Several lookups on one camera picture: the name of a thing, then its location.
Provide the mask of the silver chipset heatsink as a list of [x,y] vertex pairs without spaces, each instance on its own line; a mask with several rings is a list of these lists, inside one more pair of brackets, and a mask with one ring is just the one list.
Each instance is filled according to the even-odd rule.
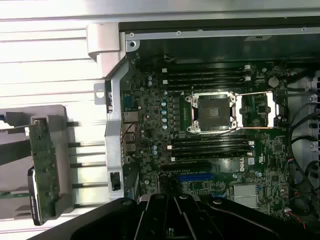
[[257,209],[257,186],[255,184],[235,184],[233,186],[233,200],[248,208]]

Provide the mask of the blue expansion slot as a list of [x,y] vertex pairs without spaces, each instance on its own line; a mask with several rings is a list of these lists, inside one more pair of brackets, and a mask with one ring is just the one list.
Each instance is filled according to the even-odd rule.
[[212,173],[195,173],[178,175],[177,178],[180,182],[211,181],[214,175]]

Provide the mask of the black RAM slot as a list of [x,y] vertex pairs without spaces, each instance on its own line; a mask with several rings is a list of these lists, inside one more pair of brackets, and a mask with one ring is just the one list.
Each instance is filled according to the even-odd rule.
[[162,74],[164,78],[182,78],[182,77],[249,77],[245,72],[191,72],[191,73],[166,73]]
[[209,148],[209,149],[180,149],[172,150],[174,156],[189,156],[189,155],[236,155],[250,153],[249,149],[245,148]]
[[231,83],[244,83],[244,78],[191,78],[191,79],[163,79],[164,85],[169,84],[231,84]]
[[173,139],[171,144],[180,144],[180,143],[195,143],[195,142],[207,142],[207,141],[243,141],[248,140],[247,135],[223,135],[218,137],[203,137],[203,138],[182,138],[182,139]]
[[246,158],[253,157],[251,153],[248,154],[236,154],[236,155],[176,155],[171,156],[171,162],[177,161],[200,161],[200,160],[218,160],[218,159],[237,159],[237,158]]
[[250,147],[247,143],[224,143],[224,144],[207,144],[207,145],[182,145],[182,146],[175,146],[175,145],[168,145],[166,147],[167,150],[175,150],[175,151],[182,151],[182,150],[191,150],[191,149],[214,149],[214,148],[248,148]]
[[227,83],[227,84],[163,84],[161,87],[168,90],[204,90],[204,89],[234,89],[245,88],[248,85],[246,83]]
[[177,73],[209,73],[209,72],[245,72],[247,69],[240,68],[205,68],[205,69],[169,69],[162,68],[162,74],[177,74]]

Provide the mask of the green motherboard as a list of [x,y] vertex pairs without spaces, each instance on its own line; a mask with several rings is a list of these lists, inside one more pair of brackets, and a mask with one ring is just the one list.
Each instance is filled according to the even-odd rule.
[[[216,69],[244,68],[246,77],[163,77],[161,69]],[[286,77],[288,73],[273,62],[227,62],[199,64],[144,63],[131,68],[132,74],[120,83],[122,110],[122,152],[129,163],[138,166],[139,189],[142,194],[193,194],[201,198],[218,197],[234,201],[234,185],[255,184],[258,208],[262,213],[281,216],[288,198],[288,97],[287,82],[276,88],[268,85],[270,77]],[[245,79],[247,87],[230,89],[168,90],[162,80],[171,79]],[[184,99],[191,93],[233,92],[251,93],[272,91],[279,105],[275,127],[281,129],[240,129],[221,134],[193,134],[186,131]],[[205,141],[171,144],[171,140],[246,135],[247,140]],[[247,143],[252,157],[171,162],[168,145],[197,146],[211,144]],[[169,164],[211,163],[211,170],[162,170]],[[213,174],[213,180],[180,182],[179,175]]]

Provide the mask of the black expansion slot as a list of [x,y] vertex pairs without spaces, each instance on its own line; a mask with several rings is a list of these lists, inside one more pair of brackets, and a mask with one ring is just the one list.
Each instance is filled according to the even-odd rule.
[[172,163],[167,165],[162,165],[160,167],[163,171],[210,171],[212,169],[212,164],[209,162],[202,163]]

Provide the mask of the green RAM stick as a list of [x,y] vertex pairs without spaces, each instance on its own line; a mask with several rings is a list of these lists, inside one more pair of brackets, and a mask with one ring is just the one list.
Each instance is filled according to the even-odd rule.
[[12,198],[27,198],[28,192],[12,192],[12,191],[0,191],[0,199],[12,199]]

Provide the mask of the thin metal locking lever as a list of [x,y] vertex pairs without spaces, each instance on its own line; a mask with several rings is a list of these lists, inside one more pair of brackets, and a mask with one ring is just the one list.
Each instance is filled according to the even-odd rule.
[[250,95],[266,95],[266,94],[272,94],[272,91],[259,91],[259,92],[249,92],[249,93],[236,93],[233,92],[232,94],[234,96],[250,96]]
[[230,130],[272,130],[272,129],[283,129],[283,127],[268,127],[268,126],[254,126],[254,127],[250,127],[250,126],[242,126],[242,127],[233,127],[230,128]]

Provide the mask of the grey black PC case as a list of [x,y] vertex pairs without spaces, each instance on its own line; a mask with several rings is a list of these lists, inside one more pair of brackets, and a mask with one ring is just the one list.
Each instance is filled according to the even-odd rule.
[[287,72],[287,175],[288,197],[280,216],[317,219],[320,216],[320,119],[319,154],[310,151],[308,121],[310,82],[320,75],[320,16],[205,20],[120,22],[123,58],[114,75],[105,79],[105,155],[111,199],[144,194],[139,168],[122,150],[121,81],[139,64],[258,63],[272,62]]

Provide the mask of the metal socket cover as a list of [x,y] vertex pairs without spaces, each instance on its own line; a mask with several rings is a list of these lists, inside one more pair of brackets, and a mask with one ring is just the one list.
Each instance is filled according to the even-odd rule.
[[276,127],[280,110],[273,93],[236,97],[238,127]]

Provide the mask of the CPU socket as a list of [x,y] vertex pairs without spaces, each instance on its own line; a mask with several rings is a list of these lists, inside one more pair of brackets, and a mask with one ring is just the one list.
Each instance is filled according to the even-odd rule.
[[240,126],[240,113],[236,104],[242,98],[232,91],[196,92],[184,98],[185,130],[191,134],[224,134]]

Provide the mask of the grey parts rack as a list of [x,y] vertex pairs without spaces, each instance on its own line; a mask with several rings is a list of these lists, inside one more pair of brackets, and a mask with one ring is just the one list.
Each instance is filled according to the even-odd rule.
[[[67,113],[62,105],[0,109],[0,192],[29,192],[28,170],[33,166],[29,126],[38,118],[47,120],[60,187],[56,213],[49,221],[71,212],[74,205]],[[29,197],[0,199],[0,220],[4,219],[32,219]]]

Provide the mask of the perforated metal disk bay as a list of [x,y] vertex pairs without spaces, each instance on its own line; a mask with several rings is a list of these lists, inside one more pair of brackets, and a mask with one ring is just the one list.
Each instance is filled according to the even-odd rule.
[[[309,113],[313,114],[317,111],[320,111],[320,75],[316,75],[313,80],[310,82],[310,92],[309,96]],[[315,160],[318,160],[319,155],[319,119],[320,115],[314,116],[311,120],[308,121],[308,135],[311,137],[309,148],[312,152],[312,157]]]

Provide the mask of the light grey case corner bracket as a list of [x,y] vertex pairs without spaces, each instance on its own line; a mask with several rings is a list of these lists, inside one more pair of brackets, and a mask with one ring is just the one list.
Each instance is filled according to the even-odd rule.
[[88,56],[97,64],[100,77],[110,79],[123,58],[117,22],[95,23],[86,28]]

